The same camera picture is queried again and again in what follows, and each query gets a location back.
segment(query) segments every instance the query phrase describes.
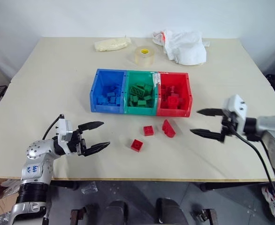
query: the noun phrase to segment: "gray floor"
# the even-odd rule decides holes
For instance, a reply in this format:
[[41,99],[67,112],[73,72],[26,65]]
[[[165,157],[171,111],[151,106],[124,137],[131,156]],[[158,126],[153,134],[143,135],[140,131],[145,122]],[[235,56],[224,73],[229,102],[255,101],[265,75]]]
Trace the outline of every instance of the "gray floor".
[[202,192],[197,184],[188,182],[96,181],[97,192],[82,194],[81,188],[89,183],[82,182],[76,191],[51,187],[50,224],[69,224],[66,221],[69,221],[71,210],[86,205],[98,209],[93,214],[99,219],[103,209],[113,200],[128,204],[129,225],[154,223],[156,199],[166,197],[180,204],[190,225],[200,224],[195,222],[191,212],[204,208],[217,211],[220,225],[275,225],[258,186]]

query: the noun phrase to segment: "black cable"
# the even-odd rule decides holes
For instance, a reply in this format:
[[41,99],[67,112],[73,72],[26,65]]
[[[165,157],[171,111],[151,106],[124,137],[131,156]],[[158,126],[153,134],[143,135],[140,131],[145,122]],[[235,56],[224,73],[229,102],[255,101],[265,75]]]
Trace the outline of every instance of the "black cable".
[[51,125],[48,127],[47,131],[45,132],[45,134],[44,134],[42,140],[44,140],[44,139],[46,138],[47,134],[49,133],[49,130],[50,130],[50,129],[53,127],[53,125],[59,120],[60,117],[61,117],[61,116],[57,117],[57,118],[54,120],[54,122],[51,123]]
[[266,175],[267,175],[267,177],[268,177],[269,183],[270,183],[270,185],[271,185],[271,187],[272,187],[272,189],[273,189],[273,191],[274,191],[274,194],[275,194],[275,186],[274,186],[274,184],[273,184],[273,182],[272,182],[272,180],[271,180],[271,177],[270,177],[270,175],[269,175],[269,172],[268,172],[268,169],[267,169],[266,164],[265,164],[265,162],[264,162],[264,159],[263,159],[263,157],[260,155],[260,152],[258,151],[258,149],[257,149],[253,144],[251,144],[249,141],[247,141],[246,139],[244,139],[241,135],[239,135],[239,134],[237,133],[237,131],[235,131],[235,129],[234,129],[233,126],[230,126],[229,128],[230,128],[231,132],[232,132],[235,136],[238,137],[238,139],[240,139],[240,140],[243,141],[244,143],[248,144],[251,148],[253,148],[253,150],[255,151],[255,153],[258,155],[258,157],[260,158],[260,161],[261,161],[261,163],[263,164],[263,167],[264,167],[264,169],[265,169],[265,172],[266,172]]

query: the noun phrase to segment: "white cloth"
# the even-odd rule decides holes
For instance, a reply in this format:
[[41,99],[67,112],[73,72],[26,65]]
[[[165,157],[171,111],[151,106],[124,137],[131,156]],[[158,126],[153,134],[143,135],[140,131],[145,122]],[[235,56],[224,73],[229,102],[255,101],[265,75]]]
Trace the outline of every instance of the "white cloth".
[[176,33],[164,30],[153,33],[153,42],[164,47],[169,60],[182,65],[197,65],[206,62],[206,50],[198,31]]

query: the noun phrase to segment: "blue bin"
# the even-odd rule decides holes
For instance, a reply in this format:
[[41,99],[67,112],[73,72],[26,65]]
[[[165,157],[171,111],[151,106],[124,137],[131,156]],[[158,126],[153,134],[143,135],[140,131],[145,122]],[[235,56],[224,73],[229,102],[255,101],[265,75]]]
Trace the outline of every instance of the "blue bin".
[[97,69],[90,92],[92,112],[124,112],[126,74],[126,70]]

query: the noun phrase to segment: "cardboard box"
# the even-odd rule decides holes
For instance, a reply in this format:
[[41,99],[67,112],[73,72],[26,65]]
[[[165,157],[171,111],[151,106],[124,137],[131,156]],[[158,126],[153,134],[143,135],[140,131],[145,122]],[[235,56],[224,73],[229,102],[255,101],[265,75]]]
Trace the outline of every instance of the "cardboard box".
[[7,196],[0,199],[0,215],[3,213],[11,211],[13,205],[16,202],[16,198],[19,196],[18,193]]

